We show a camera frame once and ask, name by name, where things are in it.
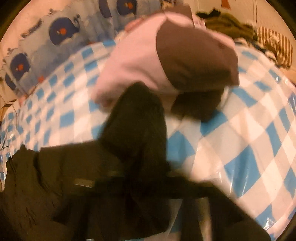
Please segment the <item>dark olive puffer jacket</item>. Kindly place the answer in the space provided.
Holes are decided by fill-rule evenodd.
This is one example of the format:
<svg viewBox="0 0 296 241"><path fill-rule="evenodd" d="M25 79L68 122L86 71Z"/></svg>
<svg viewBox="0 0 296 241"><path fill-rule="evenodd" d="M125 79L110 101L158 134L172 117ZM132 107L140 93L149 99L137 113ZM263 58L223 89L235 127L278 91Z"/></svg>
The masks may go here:
<svg viewBox="0 0 296 241"><path fill-rule="evenodd" d="M213 240L270 240L211 183L174 172L159 98L144 84L119 98L100 137L9 157L1 192L1 240L136 240L171 224L181 199L179 240L202 240L199 198L207 198Z"/></svg>

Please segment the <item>pink and brown folded garment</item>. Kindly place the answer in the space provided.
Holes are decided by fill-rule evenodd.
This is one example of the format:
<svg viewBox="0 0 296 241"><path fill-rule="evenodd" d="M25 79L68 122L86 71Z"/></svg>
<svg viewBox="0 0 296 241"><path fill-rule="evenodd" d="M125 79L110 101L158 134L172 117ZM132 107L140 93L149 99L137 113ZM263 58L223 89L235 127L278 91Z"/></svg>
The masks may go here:
<svg viewBox="0 0 296 241"><path fill-rule="evenodd" d="M148 16L116 44L92 98L109 106L136 82L162 96L172 114L207 121L226 88L239 84L234 42L188 7Z"/></svg>

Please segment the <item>blue white checkered bed cover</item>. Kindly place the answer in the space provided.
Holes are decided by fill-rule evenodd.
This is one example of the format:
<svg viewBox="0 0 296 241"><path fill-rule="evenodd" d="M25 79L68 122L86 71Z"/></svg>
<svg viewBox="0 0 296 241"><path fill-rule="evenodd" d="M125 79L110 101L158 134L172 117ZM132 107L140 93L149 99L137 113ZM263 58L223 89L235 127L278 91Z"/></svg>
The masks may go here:
<svg viewBox="0 0 296 241"><path fill-rule="evenodd" d="M107 114L90 98L114 41L82 48L36 91L8 108L1 125L1 182L21 145L97 138ZM258 51L236 46L240 85L208 122L166 117L167 158L192 180L211 180L279 240L295 214L295 87Z"/></svg>

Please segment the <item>whale print blue pillow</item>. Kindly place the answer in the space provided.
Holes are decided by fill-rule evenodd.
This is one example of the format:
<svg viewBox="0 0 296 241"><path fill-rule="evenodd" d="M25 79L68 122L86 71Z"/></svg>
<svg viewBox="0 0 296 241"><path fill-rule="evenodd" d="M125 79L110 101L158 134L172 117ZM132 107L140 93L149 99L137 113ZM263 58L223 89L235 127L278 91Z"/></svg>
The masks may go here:
<svg viewBox="0 0 296 241"><path fill-rule="evenodd" d="M82 47L112 39L159 1L30 1L1 40L1 83L28 94Z"/></svg>

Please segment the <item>brown white striped cloth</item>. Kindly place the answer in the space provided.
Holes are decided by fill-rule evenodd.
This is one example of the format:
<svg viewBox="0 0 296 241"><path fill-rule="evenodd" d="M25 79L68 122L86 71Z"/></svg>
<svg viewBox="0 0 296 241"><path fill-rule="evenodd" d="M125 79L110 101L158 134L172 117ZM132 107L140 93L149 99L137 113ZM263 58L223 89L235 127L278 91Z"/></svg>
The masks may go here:
<svg viewBox="0 0 296 241"><path fill-rule="evenodd" d="M275 56L276 63L289 69L292 66L293 47L290 40L283 34L266 27L257 28L258 42Z"/></svg>

